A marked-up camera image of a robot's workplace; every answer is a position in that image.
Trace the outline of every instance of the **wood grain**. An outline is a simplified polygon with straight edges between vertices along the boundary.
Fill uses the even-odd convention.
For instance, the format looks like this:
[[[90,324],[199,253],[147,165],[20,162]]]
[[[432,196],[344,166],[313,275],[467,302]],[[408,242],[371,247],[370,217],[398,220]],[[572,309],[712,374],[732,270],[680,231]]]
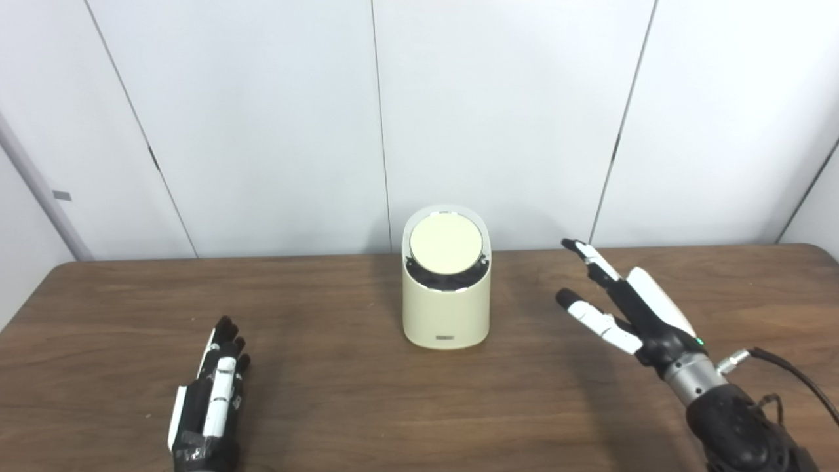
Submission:
[[[643,266],[714,359],[759,345],[839,399],[839,265],[806,245],[606,249]],[[703,470],[684,409],[651,370],[564,314],[612,309],[567,251],[495,255],[492,330],[435,352],[401,331],[397,255],[71,263],[0,333],[0,469],[171,470],[175,387],[230,315],[253,356],[241,471]],[[753,360],[794,437],[839,470],[839,430],[797,380]]]

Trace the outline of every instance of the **circular top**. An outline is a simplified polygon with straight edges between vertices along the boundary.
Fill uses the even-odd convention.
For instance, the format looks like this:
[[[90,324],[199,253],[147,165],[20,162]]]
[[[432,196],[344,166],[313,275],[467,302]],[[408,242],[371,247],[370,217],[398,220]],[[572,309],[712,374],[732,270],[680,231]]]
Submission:
[[[427,270],[441,275],[459,274],[481,257],[481,231],[457,213],[434,213],[411,232],[411,254]]]

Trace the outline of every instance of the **cream-colored container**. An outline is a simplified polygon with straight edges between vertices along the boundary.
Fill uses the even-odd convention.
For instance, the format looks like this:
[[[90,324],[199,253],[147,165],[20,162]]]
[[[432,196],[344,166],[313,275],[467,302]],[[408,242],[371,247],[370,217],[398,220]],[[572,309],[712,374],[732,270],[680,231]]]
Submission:
[[[489,334],[492,251],[483,220],[452,205],[419,210],[402,238],[405,335],[429,349],[462,349]]]

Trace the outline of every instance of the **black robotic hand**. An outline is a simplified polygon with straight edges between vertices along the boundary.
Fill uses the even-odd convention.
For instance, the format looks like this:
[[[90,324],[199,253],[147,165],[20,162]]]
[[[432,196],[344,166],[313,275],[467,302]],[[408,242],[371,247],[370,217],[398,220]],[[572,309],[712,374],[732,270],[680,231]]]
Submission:
[[[589,278],[606,290],[626,321],[568,289],[556,294],[557,302],[603,340],[655,369],[685,405],[709,472],[817,472],[806,449],[783,427],[780,399],[766,396],[756,403],[724,376],[750,354],[760,357],[765,351],[738,351],[715,366],[685,315],[646,271],[636,267],[623,278],[589,244],[563,239],[562,245],[583,259]],[[777,424],[763,413],[770,401],[779,405]]]
[[[239,461],[236,425],[242,405],[242,375],[250,356],[229,317],[210,334],[198,376],[178,387],[169,423],[175,472],[233,472]]]

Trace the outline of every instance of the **cable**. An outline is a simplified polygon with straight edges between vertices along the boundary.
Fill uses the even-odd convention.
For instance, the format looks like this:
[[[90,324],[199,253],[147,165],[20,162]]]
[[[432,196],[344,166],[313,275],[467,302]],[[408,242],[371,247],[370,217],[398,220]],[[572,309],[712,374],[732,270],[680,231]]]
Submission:
[[[763,359],[769,363],[775,364],[781,369],[798,377],[798,379],[804,382],[804,385],[807,385],[807,388],[809,388],[819,398],[821,404],[825,406],[827,411],[833,417],[833,421],[836,422],[837,426],[839,426],[839,411],[836,410],[836,407],[831,402],[831,399],[827,398],[825,392],[821,391],[821,388],[819,388],[819,386],[816,385],[810,377],[806,376],[804,372],[798,370],[798,368],[792,365],[787,359],[784,359],[779,355],[772,354],[769,351],[764,351],[761,348],[751,348],[748,353],[751,354],[752,357]]]

